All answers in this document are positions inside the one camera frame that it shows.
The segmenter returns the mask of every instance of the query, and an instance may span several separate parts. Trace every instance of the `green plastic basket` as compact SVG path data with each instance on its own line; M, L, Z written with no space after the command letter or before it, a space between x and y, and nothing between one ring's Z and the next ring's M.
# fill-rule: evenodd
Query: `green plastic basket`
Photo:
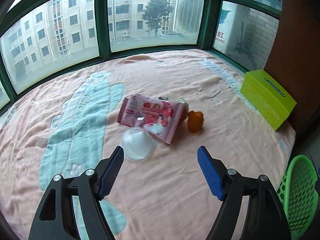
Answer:
M291 161L277 191L289 223L292 240L298 240L310 226L316 213L318 177L311 161L298 155Z

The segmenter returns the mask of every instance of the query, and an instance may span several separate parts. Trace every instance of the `silver screw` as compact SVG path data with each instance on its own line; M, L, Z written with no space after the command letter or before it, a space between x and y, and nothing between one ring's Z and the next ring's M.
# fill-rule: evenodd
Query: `silver screw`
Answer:
M261 179L262 181L268 181L268 177L267 177L266 175L261 175L261 176L260 176L260 179Z
M60 179L61 179L61 175L59 175L59 174L53 177L54 181L58 181Z
M87 176L90 176L90 175L94 174L94 170L93 170L93 169L89 169L89 170L87 170L87 171L85 172L85 174L86 174Z
M236 175L236 174L237 174L237 172L236 172L235 169L228 169L228 173L229 173L230 175Z

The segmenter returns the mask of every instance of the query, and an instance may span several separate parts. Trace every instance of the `cartoon pattern on blanket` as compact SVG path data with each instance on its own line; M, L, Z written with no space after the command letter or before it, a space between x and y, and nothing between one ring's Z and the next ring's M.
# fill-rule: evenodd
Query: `cartoon pattern on blanket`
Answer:
M46 151L41 160L39 184L45 191L55 174L64 178L79 176L94 168L102 158L107 115L113 111L124 94L124 85L109 85L110 72L94 72L66 101L63 115L53 117ZM114 235L126 226L126 218L108 201L100 202ZM79 234L89 239L84 226L79 197L73 197Z

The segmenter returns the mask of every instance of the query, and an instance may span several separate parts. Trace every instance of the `textured blue pad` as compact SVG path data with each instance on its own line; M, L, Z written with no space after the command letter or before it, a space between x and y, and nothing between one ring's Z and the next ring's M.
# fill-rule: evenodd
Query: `textured blue pad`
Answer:
M124 152L120 147L116 154L113 156L109 162L106 170L100 178L100 187L98 190L98 195L103 199L105 196L110 194L110 191L115 183L116 177L119 173L121 165L124 160Z
M222 179L202 147L198 149L197 157L212 195L222 200L225 195L222 189Z

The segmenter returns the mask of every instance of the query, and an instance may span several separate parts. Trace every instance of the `lime green box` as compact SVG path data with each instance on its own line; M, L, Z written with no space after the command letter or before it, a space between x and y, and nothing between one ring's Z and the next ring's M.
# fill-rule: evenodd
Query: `lime green box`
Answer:
M263 69L247 72L240 92L257 108L274 130L288 118L297 104Z

